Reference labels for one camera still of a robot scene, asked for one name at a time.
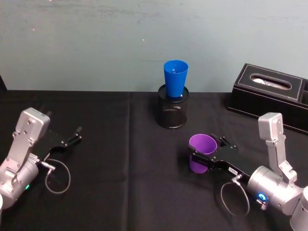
black leather tissue box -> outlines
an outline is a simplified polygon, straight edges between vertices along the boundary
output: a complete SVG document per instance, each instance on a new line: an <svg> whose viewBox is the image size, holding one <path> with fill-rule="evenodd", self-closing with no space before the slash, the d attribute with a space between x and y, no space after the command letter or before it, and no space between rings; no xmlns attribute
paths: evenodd
<svg viewBox="0 0 308 231"><path fill-rule="evenodd" d="M228 109L255 118L279 112L286 128L308 134L308 80L245 64Z"/></svg>

table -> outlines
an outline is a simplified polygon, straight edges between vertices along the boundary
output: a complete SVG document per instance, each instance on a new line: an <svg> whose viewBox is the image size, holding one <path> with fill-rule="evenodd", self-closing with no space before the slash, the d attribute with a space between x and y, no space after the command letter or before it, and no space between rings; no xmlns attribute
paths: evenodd
<svg viewBox="0 0 308 231"><path fill-rule="evenodd" d="M83 127L83 141L73 152L58 154L66 155L71 171L68 192L50 193L43 169L17 203L3 211L1 230L291 230L288 217L272 207L262 212L252 201L247 217L232 217L219 197L230 176L189 171L186 146L197 133L223 135L249 160L268 163L257 120L227 111L227 97L191 93L187 123L165 129L154 119L157 94L153 92L1 92L1 160L11 146L21 111L28 107L52 111L50 129L64 136ZM285 134L287 158L303 187L308 185L308 138L290 130ZM227 188L226 200L234 211L244 212L244 199L237 193L236 188Z"/></svg>

